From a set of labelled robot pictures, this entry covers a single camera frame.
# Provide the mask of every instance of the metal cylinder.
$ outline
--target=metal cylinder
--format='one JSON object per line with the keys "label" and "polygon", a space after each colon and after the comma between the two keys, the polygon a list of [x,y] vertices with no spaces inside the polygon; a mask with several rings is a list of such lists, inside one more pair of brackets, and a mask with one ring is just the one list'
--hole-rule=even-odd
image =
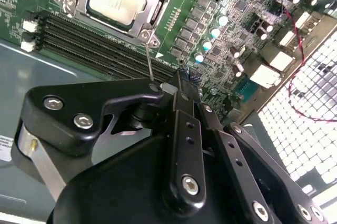
{"label": "metal cylinder", "polygon": [[230,52],[234,56],[234,58],[240,57],[240,52],[234,46],[230,48]]}

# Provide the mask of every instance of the sticker label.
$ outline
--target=sticker label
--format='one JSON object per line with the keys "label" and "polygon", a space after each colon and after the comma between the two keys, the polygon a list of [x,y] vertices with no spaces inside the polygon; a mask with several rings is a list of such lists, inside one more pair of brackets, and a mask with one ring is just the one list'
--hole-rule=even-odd
{"label": "sticker label", "polygon": [[13,139],[0,135],[0,160],[10,162]]}

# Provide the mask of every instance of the white capacitor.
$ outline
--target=white capacitor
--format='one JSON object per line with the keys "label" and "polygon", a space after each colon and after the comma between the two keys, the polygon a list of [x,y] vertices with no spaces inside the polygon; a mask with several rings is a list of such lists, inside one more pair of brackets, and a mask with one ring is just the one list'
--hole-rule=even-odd
{"label": "white capacitor", "polygon": [[221,31],[220,29],[213,27],[210,29],[210,33],[211,33],[212,38],[218,38],[221,34]]}
{"label": "white capacitor", "polygon": [[228,17],[226,17],[225,15],[220,15],[218,18],[217,18],[217,22],[219,24],[219,26],[225,26],[228,24]]}
{"label": "white capacitor", "polygon": [[204,61],[204,55],[202,53],[196,53],[194,59],[196,63],[202,63]]}

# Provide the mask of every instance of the white mesh grille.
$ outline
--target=white mesh grille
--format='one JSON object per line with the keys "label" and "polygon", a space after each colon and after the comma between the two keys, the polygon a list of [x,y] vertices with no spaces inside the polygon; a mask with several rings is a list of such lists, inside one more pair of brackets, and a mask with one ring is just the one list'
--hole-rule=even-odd
{"label": "white mesh grille", "polygon": [[[310,58],[293,82],[292,103],[305,115],[337,119],[337,32]],[[337,123],[314,122],[289,105],[286,85],[259,116],[291,178],[317,169],[326,184],[337,180]]]}

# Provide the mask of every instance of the black metal bracket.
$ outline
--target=black metal bracket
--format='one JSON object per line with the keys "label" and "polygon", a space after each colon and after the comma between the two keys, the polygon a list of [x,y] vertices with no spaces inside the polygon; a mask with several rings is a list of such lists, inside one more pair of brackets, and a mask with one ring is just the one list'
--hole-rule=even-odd
{"label": "black metal bracket", "polygon": [[[104,116],[109,114],[112,120],[104,131]],[[192,218],[201,215],[205,208],[203,152],[207,150],[214,157],[217,183],[225,188],[218,193],[219,198],[228,202],[226,207],[235,219],[233,222],[327,223],[319,207],[244,127],[232,123],[223,130],[213,109],[200,102],[197,87],[179,71],[163,90],[148,79],[30,90],[13,144],[12,155],[16,156],[13,160],[19,160],[15,164],[26,172],[34,167],[30,174],[42,178],[57,200],[78,173],[91,177],[92,172],[100,177],[96,167],[88,169],[94,144],[99,137],[111,136],[111,132],[120,133],[126,128],[150,128],[153,137],[147,141],[156,145],[156,149],[161,148],[159,145],[166,146],[161,194],[166,209],[176,217]],[[144,150],[146,143],[139,146],[148,154]],[[130,157],[138,150],[135,147],[134,151],[128,150],[120,156]],[[103,166],[109,168],[104,170],[119,163],[117,159],[107,160]],[[41,165],[42,160],[48,170]],[[73,164],[69,170],[64,170],[68,168],[66,162]]]}

